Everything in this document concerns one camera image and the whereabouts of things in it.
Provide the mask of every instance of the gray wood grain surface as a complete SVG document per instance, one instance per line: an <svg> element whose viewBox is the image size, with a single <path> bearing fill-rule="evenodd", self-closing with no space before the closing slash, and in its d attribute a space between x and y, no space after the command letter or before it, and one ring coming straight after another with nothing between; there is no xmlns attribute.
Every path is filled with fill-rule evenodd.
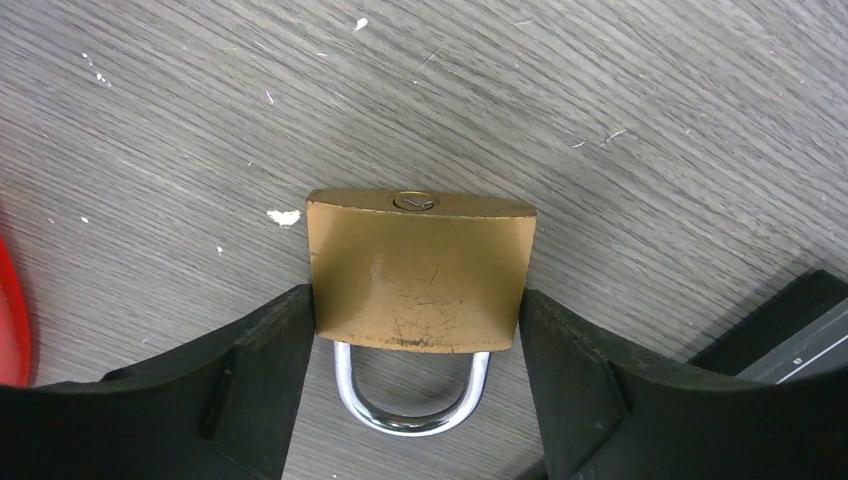
<svg viewBox="0 0 848 480"><path fill-rule="evenodd" d="M530 285L685 359L793 276L848 274L846 51L838 0L0 0L0 233L37 381L307 281L304 221L266 211L333 186L529 201ZM467 359L358 363L416 413ZM285 476L514 478L540 455L518 343L467 424L398 440L346 414L317 341Z"/></svg>

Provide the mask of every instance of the red object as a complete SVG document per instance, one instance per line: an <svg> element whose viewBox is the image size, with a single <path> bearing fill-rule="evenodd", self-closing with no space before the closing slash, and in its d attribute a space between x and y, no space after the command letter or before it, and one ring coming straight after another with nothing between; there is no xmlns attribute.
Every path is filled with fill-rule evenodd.
<svg viewBox="0 0 848 480"><path fill-rule="evenodd" d="M0 384L25 387L32 367L32 337L24 295L0 238Z"/></svg>

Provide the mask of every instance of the u-shaped metal loop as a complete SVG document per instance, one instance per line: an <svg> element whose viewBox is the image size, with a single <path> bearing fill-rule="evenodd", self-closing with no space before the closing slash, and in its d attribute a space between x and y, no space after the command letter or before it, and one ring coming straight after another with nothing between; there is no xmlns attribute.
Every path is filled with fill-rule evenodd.
<svg viewBox="0 0 848 480"><path fill-rule="evenodd" d="M464 422L477 408L483 387L486 385L486 371L489 368L489 352L475 353L471 360L471 371L462 395L444 410L420 417L395 415L374 406L362 397L356 385L351 357L351 345L333 342L336 357L336 384L342 403L360 422L390 435L402 437L426 437L442 433Z"/></svg>

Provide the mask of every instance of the gold padlock body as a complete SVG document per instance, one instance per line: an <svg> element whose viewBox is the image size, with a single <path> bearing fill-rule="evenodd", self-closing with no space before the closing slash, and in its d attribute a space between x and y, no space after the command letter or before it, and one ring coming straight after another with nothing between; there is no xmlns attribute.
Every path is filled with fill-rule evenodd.
<svg viewBox="0 0 848 480"><path fill-rule="evenodd" d="M536 231L532 205L332 189L312 192L306 215L318 335L428 353L512 346Z"/></svg>

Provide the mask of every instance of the padlock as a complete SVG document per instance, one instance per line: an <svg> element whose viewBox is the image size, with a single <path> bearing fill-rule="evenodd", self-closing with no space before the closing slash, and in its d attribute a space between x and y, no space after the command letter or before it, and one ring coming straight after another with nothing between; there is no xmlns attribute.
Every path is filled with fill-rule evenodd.
<svg viewBox="0 0 848 480"><path fill-rule="evenodd" d="M536 209L499 198L393 190L316 190L306 215L316 329L335 342L336 382L366 425L403 436L446 431L474 411L489 352L512 346ZM422 417L362 398L351 345L473 353L447 409Z"/></svg>

